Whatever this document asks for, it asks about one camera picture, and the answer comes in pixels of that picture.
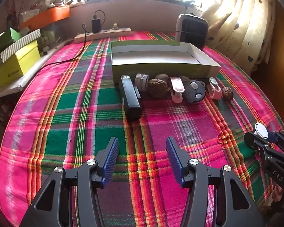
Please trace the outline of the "person's right hand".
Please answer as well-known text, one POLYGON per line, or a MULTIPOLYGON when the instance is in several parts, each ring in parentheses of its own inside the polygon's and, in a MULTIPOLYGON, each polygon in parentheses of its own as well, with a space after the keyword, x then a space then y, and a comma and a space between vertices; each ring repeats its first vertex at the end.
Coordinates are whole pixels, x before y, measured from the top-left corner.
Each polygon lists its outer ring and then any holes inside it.
POLYGON ((274 202, 279 202, 284 196, 283 189, 277 184, 272 193, 272 199, 274 202))

